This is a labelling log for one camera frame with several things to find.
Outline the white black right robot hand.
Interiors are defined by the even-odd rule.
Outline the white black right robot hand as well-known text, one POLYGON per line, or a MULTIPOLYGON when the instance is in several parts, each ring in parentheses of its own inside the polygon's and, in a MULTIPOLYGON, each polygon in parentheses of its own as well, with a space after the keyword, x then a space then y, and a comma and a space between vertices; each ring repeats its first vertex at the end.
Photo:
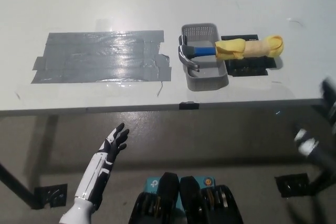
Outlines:
MULTIPOLYGON (((327 120, 332 134, 335 135, 335 83, 330 78, 324 79, 321 91, 327 108, 327 120)), ((302 156, 322 169, 335 173, 335 152, 323 145, 301 125, 296 125, 294 143, 302 156)))

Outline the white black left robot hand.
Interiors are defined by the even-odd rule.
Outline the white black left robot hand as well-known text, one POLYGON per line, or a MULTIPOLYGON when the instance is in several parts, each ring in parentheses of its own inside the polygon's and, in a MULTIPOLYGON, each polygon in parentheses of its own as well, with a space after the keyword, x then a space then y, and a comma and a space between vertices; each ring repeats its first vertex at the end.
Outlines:
POLYGON ((76 198, 87 200, 97 210, 102 202, 102 194, 109 180, 117 155, 127 146, 129 130, 124 123, 118 125, 106 137, 92 156, 75 193, 76 198))

